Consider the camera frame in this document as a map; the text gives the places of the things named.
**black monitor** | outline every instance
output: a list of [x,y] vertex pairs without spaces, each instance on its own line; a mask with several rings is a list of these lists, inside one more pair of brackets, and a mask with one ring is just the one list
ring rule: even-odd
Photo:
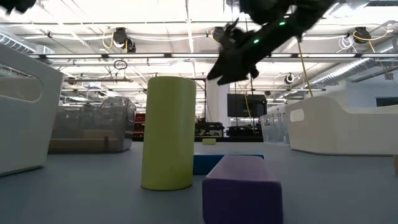
[[267,100],[264,95],[246,95],[248,104],[243,94],[228,94],[228,117],[230,118],[259,118],[267,114]]

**yellow-green cylinder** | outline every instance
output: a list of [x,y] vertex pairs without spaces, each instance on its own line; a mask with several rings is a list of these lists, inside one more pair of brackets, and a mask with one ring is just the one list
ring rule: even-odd
[[155,77],[148,83],[141,186],[180,190],[193,182],[196,83]]

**gray floor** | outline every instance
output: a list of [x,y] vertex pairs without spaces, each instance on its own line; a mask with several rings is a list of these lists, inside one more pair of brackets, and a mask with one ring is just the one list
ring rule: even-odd
[[[391,157],[316,156],[263,143],[195,145],[263,153],[282,182],[285,223],[396,224]],[[142,143],[122,154],[51,155],[43,169],[0,178],[1,224],[202,223],[201,180],[178,192],[140,188]]]

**yellow cable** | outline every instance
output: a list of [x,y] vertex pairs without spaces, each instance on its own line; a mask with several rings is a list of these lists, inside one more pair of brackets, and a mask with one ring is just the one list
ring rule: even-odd
[[308,80],[307,71],[306,71],[305,65],[304,65],[303,52],[301,51],[301,44],[300,44],[299,41],[297,41],[297,43],[298,43],[298,51],[300,52],[301,64],[303,66],[303,72],[304,72],[304,76],[305,76],[305,81],[307,82],[308,89],[310,90],[310,95],[311,95],[311,97],[313,97],[311,85],[310,85],[310,82]]
[[364,38],[360,38],[360,37],[357,37],[357,36],[355,35],[356,33],[357,33],[357,32],[355,31],[354,34],[353,34],[353,36],[354,36],[355,38],[359,39],[359,40],[374,41],[374,40],[379,40],[379,39],[385,37],[385,36],[388,34],[388,29],[386,30],[386,33],[385,33],[384,35],[382,35],[381,37],[374,38],[374,39],[364,39]]
[[112,38],[111,38],[111,45],[110,45],[110,46],[107,46],[107,45],[105,44],[105,39],[102,38],[102,44],[103,44],[104,47],[107,48],[107,49],[111,49],[112,46],[113,46],[113,34],[114,34],[114,32],[112,32]]
[[[375,51],[375,49],[374,49],[373,44],[372,44],[371,41],[369,41],[369,45],[371,46],[373,53],[376,53],[376,51]],[[380,62],[380,60],[379,60],[379,63],[380,63],[380,65],[381,65],[381,67],[383,68],[384,73],[385,73],[395,84],[398,84],[398,83],[394,80],[394,77],[392,77],[392,76],[387,72],[387,69],[385,68],[385,66],[383,65],[383,63]]]
[[217,40],[214,39],[213,33],[214,33],[214,31],[212,30],[212,31],[210,32],[210,37],[213,39],[214,42],[216,42],[217,44],[219,44],[219,42],[218,42]]
[[239,83],[237,83],[239,88],[242,90],[243,94],[244,94],[244,100],[246,100],[246,108],[248,109],[248,113],[249,113],[249,118],[251,120],[251,114],[250,114],[250,110],[249,110],[249,103],[248,103],[248,98],[246,97],[246,92],[243,91],[241,85],[239,85]]

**small yellow block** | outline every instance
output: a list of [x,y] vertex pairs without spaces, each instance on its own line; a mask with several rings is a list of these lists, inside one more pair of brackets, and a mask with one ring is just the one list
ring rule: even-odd
[[212,144],[216,144],[216,139],[202,139],[201,142],[202,142],[202,144],[212,145]]

